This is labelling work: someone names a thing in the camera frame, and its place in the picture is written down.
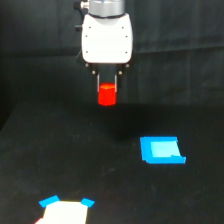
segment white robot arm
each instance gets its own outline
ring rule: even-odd
[[[82,15],[82,25],[76,26],[82,31],[82,57],[86,67],[91,67],[97,76],[100,91],[100,71],[98,64],[115,64],[115,92],[117,75],[120,77],[124,67],[129,67],[133,51],[133,33],[131,20],[125,13],[125,0],[88,0],[74,3],[74,9]],[[85,17],[82,9],[87,9]]]

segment blue square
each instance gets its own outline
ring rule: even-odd
[[[140,139],[142,160],[151,164],[183,164],[176,137],[143,137]]]
[[[88,206],[91,208],[95,202],[86,198],[83,198],[81,204]]]

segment black table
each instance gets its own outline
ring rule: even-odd
[[[185,165],[142,161],[140,137],[177,136]],[[0,133],[0,223],[39,201],[95,201],[87,224],[224,223],[224,108],[17,105]]]

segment red block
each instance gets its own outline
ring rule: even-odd
[[[103,83],[100,85],[98,103],[103,106],[111,106],[116,104],[114,83]]]

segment white square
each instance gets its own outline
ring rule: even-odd
[[[85,224],[88,207],[80,202],[58,201],[46,207],[45,224]]]

